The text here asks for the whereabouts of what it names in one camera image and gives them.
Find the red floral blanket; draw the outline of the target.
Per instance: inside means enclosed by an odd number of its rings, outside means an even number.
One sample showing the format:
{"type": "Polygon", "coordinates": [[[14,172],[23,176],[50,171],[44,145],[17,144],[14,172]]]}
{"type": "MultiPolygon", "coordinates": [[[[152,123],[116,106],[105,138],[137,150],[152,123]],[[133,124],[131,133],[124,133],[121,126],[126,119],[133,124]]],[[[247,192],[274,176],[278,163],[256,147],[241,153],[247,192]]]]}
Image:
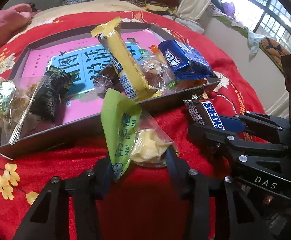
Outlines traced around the red floral blanket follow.
{"type": "MultiPolygon", "coordinates": [[[[178,40],[196,48],[213,70],[229,79],[227,86],[212,92],[219,114],[235,115],[245,111],[263,113],[264,109],[250,84],[240,75],[234,61],[209,38],[172,20],[150,12],[83,12],[58,17],[51,23],[26,31],[0,46],[0,62],[10,55],[19,57],[25,47],[46,36],[87,25],[98,25],[114,17],[153,23],[178,40]]],[[[222,178],[229,171],[227,161],[216,164],[204,157],[187,137],[191,121],[186,107],[166,107],[154,116],[174,140],[180,156],[191,167],[210,177],[222,178]]],[[[52,176],[75,177],[92,167],[107,152],[103,136],[75,139],[49,151],[33,153],[10,161],[0,158],[0,239],[12,239],[30,205],[29,192],[40,192],[52,176]]],[[[166,169],[130,166],[128,172],[97,203],[104,239],[181,239],[188,202],[172,188],[166,169]]]]}

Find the pink and blue workbook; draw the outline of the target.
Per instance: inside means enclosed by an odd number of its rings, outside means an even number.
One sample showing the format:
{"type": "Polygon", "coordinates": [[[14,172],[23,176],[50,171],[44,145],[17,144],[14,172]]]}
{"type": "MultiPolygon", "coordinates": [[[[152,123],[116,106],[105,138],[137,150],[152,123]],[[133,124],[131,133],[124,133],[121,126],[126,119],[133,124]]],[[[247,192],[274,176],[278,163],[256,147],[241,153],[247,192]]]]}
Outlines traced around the pink and blue workbook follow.
{"type": "Polygon", "coordinates": [[[22,78],[43,76],[50,66],[76,74],[57,109],[54,124],[58,126],[100,113],[103,99],[96,94],[94,79],[111,63],[96,38],[77,36],[73,41],[63,39],[59,43],[29,48],[20,70],[22,78]]]}

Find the snickers bar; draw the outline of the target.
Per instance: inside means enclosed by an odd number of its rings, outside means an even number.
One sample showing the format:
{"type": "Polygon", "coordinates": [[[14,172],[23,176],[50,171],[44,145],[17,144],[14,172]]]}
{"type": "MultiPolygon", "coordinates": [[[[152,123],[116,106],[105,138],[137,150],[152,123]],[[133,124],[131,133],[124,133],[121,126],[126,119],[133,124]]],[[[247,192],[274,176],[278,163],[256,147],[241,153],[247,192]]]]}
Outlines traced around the snickers bar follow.
{"type": "Polygon", "coordinates": [[[206,93],[200,96],[194,94],[191,99],[183,102],[195,123],[225,130],[220,116],[206,93]]]}

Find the clothes on window sill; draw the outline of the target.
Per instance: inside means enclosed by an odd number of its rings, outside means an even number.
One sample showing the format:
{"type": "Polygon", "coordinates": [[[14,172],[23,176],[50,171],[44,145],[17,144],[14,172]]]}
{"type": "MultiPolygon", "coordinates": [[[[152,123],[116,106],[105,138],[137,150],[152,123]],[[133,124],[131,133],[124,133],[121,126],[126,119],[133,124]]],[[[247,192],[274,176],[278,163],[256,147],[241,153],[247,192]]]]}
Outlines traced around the clothes on window sill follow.
{"type": "Polygon", "coordinates": [[[257,34],[245,27],[243,23],[235,18],[235,6],[233,3],[222,2],[221,0],[211,0],[208,9],[212,17],[223,23],[243,37],[247,38],[247,45],[250,50],[249,59],[252,60],[261,49],[283,73],[282,56],[291,54],[287,48],[281,45],[270,36],[257,34]]]}

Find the blue biscuit packet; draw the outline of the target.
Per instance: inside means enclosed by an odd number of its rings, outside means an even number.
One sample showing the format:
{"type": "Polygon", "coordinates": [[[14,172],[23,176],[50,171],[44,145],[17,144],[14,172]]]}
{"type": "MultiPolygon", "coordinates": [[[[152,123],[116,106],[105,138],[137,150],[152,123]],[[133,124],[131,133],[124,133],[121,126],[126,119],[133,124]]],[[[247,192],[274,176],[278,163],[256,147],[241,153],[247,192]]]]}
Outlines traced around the blue biscuit packet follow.
{"type": "Polygon", "coordinates": [[[195,48],[177,40],[162,41],[158,48],[176,79],[199,80],[214,76],[207,60],[195,48]]]}

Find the window with bars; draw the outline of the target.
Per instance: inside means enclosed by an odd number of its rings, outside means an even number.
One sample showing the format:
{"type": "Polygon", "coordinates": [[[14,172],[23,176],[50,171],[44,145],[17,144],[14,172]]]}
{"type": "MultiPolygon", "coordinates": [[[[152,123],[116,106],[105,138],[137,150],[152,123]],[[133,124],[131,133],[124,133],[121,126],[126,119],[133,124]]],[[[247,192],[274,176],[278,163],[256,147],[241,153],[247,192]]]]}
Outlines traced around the window with bars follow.
{"type": "Polygon", "coordinates": [[[231,16],[254,33],[268,35],[291,52],[291,13],[279,0],[221,0],[231,16]]]}

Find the yellow wafer bar packet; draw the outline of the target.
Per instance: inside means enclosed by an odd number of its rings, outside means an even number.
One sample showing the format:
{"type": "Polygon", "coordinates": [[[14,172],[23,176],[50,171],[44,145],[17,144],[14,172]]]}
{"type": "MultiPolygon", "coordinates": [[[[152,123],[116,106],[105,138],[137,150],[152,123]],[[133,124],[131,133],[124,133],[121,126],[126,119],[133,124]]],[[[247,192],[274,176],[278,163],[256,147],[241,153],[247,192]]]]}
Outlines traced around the yellow wafer bar packet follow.
{"type": "Polygon", "coordinates": [[[157,96],[158,89],[151,86],[128,50],[121,37],[120,17],[96,26],[90,34],[96,38],[107,52],[126,96],[134,101],[157,96]]]}

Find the orange cracker packet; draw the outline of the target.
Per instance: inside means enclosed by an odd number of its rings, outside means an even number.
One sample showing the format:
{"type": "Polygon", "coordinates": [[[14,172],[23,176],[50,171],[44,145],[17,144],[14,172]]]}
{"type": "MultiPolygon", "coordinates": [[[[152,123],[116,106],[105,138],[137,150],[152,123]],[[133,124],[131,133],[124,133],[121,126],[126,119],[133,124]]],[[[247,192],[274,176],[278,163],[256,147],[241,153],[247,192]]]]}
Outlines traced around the orange cracker packet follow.
{"type": "Polygon", "coordinates": [[[149,47],[152,53],[154,54],[155,58],[163,63],[165,67],[165,72],[163,74],[163,79],[165,81],[165,86],[167,89],[170,90],[184,90],[192,87],[201,86],[207,83],[207,80],[205,78],[198,79],[198,80],[178,80],[171,68],[169,67],[167,61],[164,58],[163,53],[158,49],[156,45],[152,45],[149,47]]]}

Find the green milk candy bag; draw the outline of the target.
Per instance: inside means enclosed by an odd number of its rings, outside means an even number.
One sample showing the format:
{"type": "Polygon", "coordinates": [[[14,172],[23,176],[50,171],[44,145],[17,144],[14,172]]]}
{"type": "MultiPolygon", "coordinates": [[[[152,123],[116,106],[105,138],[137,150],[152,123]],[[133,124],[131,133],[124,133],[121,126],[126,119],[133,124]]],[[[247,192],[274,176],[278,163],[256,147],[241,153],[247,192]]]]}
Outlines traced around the green milk candy bag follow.
{"type": "Polygon", "coordinates": [[[114,89],[109,88],[105,93],[101,123],[114,180],[119,180],[131,163],[162,168],[167,166],[168,150],[179,155],[175,142],[155,119],[114,89]]]}

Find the clear red candy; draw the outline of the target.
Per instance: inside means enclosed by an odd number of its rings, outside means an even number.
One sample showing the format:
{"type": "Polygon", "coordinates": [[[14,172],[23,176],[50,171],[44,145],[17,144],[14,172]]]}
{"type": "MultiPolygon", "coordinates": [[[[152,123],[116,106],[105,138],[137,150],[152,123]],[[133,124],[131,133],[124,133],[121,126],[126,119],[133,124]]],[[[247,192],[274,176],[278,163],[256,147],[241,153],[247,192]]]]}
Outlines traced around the clear red candy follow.
{"type": "Polygon", "coordinates": [[[158,90],[167,90],[174,80],[174,73],[164,63],[156,59],[145,59],[141,62],[140,68],[148,83],[158,90]]]}

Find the pink quilt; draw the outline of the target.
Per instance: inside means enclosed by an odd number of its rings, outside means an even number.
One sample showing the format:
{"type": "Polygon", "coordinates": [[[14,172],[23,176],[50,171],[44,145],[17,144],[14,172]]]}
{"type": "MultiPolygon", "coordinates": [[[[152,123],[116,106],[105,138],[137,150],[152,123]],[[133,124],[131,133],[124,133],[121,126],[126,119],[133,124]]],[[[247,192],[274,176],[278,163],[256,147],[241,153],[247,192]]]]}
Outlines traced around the pink quilt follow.
{"type": "Polygon", "coordinates": [[[32,8],[21,3],[0,11],[0,48],[32,19],[32,8]]]}

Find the dark shallow cardboard tray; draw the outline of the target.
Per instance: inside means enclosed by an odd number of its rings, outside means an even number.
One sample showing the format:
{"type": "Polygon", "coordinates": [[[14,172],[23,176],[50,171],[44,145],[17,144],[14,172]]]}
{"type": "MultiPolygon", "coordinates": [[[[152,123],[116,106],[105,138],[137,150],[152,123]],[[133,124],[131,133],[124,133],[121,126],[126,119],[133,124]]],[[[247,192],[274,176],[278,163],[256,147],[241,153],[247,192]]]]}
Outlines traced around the dark shallow cardboard tray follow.
{"type": "MultiPolygon", "coordinates": [[[[50,65],[68,73],[78,72],[78,77],[58,106],[54,124],[49,121],[37,123],[34,130],[22,132],[14,144],[8,143],[8,137],[0,129],[1,155],[14,159],[103,132],[100,112],[105,91],[112,87],[124,94],[124,89],[113,67],[110,68],[109,57],[102,45],[88,33],[93,27],[96,25],[63,31],[35,41],[24,49],[8,78],[19,81],[22,87],[28,88],[31,81],[40,81],[50,65]]],[[[121,35],[136,60],[141,57],[141,49],[149,49],[165,40],[176,40],[153,23],[123,22],[121,35]]],[[[149,112],[163,111],[164,107],[182,103],[186,96],[201,91],[212,92],[219,82],[214,75],[199,81],[199,86],[163,92],[163,95],[142,100],[140,104],[149,112]]]]}

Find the green label pastry packet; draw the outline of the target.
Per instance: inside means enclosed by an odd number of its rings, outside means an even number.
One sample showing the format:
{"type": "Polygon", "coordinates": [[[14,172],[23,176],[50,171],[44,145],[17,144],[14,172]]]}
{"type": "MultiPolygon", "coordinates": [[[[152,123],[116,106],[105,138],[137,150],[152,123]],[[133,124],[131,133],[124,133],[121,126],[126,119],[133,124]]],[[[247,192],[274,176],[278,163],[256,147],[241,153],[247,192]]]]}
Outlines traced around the green label pastry packet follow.
{"type": "Polygon", "coordinates": [[[47,77],[5,80],[0,77],[0,129],[10,145],[37,128],[43,119],[30,111],[47,77]]]}

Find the round green label cookie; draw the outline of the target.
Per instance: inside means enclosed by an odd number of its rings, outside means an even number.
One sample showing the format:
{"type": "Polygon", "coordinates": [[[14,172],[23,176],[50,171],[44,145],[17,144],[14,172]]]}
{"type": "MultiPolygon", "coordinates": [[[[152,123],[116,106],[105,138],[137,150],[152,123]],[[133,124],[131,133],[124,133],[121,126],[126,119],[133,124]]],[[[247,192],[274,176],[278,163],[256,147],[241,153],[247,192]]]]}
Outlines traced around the round green label cookie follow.
{"type": "Polygon", "coordinates": [[[108,88],[115,89],[119,84],[117,73],[113,66],[107,66],[94,78],[94,90],[98,94],[105,94],[108,88]]]}

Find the black green snack packet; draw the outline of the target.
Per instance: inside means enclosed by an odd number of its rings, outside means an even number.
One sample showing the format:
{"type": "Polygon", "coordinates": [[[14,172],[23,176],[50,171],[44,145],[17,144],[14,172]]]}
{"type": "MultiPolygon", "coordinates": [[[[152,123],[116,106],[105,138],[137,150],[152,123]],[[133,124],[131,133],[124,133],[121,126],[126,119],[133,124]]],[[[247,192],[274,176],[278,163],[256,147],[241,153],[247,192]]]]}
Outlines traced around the black green snack packet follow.
{"type": "Polygon", "coordinates": [[[65,70],[50,66],[43,75],[30,106],[30,113],[40,120],[55,122],[56,111],[70,90],[78,73],[68,73],[65,70]]]}

